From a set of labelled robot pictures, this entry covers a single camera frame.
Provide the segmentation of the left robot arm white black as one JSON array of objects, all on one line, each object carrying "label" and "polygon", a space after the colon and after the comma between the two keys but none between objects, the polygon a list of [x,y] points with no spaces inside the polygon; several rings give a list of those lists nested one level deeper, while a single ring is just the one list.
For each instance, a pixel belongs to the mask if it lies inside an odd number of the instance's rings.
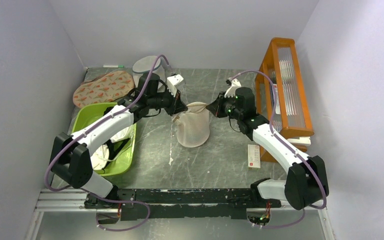
[{"label": "left robot arm white black", "polygon": [[151,117],[150,110],[165,110],[170,116],[186,111],[188,108],[181,101],[178,89],[183,83],[184,78],[179,74],[163,82],[158,75],[150,72],[140,78],[137,88],[98,120],[71,135],[57,135],[45,171],[46,187],[54,190],[49,184],[49,174],[54,173],[70,187],[95,195],[104,207],[114,207],[119,200],[119,189],[94,171],[91,156],[118,132]]}]

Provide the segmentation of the beige mesh laundry bag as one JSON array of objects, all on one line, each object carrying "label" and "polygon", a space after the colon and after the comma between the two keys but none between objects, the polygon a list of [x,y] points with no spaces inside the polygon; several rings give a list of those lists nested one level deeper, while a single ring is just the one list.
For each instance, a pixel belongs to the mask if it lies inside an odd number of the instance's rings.
[{"label": "beige mesh laundry bag", "polygon": [[186,148],[196,148],[203,145],[210,136],[210,112],[207,103],[192,102],[187,110],[176,114],[172,122],[176,126],[176,139]]}]

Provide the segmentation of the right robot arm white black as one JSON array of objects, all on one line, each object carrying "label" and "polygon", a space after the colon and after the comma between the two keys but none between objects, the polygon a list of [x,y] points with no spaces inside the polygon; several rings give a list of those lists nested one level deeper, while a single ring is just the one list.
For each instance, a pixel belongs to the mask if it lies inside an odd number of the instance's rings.
[{"label": "right robot arm white black", "polygon": [[262,207],[268,200],[286,201],[296,210],[326,207],[329,185],[325,162],[318,155],[302,152],[278,133],[257,112],[250,88],[239,87],[232,97],[220,92],[206,109],[216,118],[236,120],[239,131],[266,150],[286,171],[286,180],[266,178],[251,186],[249,199],[255,207]]}]

